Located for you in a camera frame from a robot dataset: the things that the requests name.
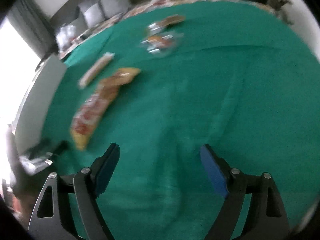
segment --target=curtain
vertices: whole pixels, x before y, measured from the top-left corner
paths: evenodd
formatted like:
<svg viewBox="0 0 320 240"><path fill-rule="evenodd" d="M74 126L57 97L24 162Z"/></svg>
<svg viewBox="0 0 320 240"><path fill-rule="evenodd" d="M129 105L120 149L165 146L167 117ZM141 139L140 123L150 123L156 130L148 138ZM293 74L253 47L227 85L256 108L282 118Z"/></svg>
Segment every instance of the curtain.
<svg viewBox="0 0 320 240"><path fill-rule="evenodd" d="M7 18L40 58L57 50L54 29L33 0L17 0Z"/></svg>

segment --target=metal screw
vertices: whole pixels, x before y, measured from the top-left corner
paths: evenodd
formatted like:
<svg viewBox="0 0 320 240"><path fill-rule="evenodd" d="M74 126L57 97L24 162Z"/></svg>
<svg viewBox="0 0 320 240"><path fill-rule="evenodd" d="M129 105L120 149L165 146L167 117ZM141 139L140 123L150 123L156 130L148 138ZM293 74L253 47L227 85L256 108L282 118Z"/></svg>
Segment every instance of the metal screw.
<svg viewBox="0 0 320 240"><path fill-rule="evenodd" d="M54 179L55 177L57 177L57 173L56 172L52 172L49 174L49 178L50 179Z"/></svg>
<svg viewBox="0 0 320 240"><path fill-rule="evenodd" d="M90 171L90 168L84 167L84 168L81 170L81 173L86 174L86 173L88 173L89 171Z"/></svg>
<svg viewBox="0 0 320 240"><path fill-rule="evenodd" d="M231 169L231 173L237 175L237 174L240 173L240 170L237 169L237 168L232 168L232 169Z"/></svg>
<svg viewBox="0 0 320 240"><path fill-rule="evenodd" d="M266 178L266 179L271 179L271 175L270 173L264 173L263 176Z"/></svg>

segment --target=blue gripper pad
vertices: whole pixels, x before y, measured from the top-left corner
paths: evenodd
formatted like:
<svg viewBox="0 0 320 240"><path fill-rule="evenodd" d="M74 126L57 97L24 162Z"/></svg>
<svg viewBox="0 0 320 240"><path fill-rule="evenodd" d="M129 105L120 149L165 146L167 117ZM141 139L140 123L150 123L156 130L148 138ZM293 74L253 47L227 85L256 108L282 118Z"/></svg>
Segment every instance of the blue gripper pad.
<svg viewBox="0 0 320 240"><path fill-rule="evenodd" d="M95 174L94 194L96 197L105 192L119 158L120 148L114 143L110 145L102 157L98 158L103 160L103 164L97 174Z"/></svg>
<svg viewBox="0 0 320 240"><path fill-rule="evenodd" d="M200 158L205 171L213 185L215 193L221 195L225 199L229 195L227 188L227 179L223 175L219 165L216 163L212 154L206 146L200 148Z"/></svg>

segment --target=wafer package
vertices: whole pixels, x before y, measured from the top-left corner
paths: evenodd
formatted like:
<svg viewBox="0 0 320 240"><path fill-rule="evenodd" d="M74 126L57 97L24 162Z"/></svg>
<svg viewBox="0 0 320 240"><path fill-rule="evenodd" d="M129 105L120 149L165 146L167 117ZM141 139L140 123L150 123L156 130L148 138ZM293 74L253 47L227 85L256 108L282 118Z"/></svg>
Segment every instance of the wafer package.
<svg viewBox="0 0 320 240"><path fill-rule="evenodd" d="M137 68L119 68L111 77L102 79L95 92L73 116L71 136L77 149L84 150L104 112L116 99L122 85L130 83L140 73Z"/></svg>
<svg viewBox="0 0 320 240"><path fill-rule="evenodd" d="M114 53L107 52L101 58L99 58L79 80L79 88L84 89L87 85L89 85L90 82L94 80L94 78L101 72L101 70L109 64L114 56Z"/></svg>

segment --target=food package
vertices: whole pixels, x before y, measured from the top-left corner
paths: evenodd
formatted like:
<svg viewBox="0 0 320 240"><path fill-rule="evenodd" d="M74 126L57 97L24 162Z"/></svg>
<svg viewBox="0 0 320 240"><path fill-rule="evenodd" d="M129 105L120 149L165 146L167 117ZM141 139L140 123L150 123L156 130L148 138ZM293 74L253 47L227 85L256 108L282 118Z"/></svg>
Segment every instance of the food package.
<svg viewBox="0 0 320 240"><path fill-rule="evenodd" d="M141 42L147 51L155 56L164 57L172 52L177 46L179 38L183 37L183 33L165 32L153 36L149 36Z"/></svg>
<svg viewBox="0 0 320 240"><path fill-rule="evenodd" d="M101 58L99 58L96 63L88 69L88 71L79 80L79 87L84 89L90 82L100 73L100 71L109 64L109 62L114 58L115 54L107 52Z"/></svg>
<svg viewBox="0 0 320 240"><path fill-rule="evenodd" d="M185 19L186 18L184 16L176 14L176 15L169 16L169 17L163 19L162 21L152 23L147 28L148 36L158 34L161 31L163 31L166 27L168 27L169 25L174 25L174 24L183 22Z"/></svg>
<svg viewBox="0 0 320 240"><path fill-rule="evenodd" d="M130 83L140 73L137 68L119 68L111 77L102 79L95 92L72 119L71 136L77 149L84 150L104 112L117 97L120 86Z"/></svg>

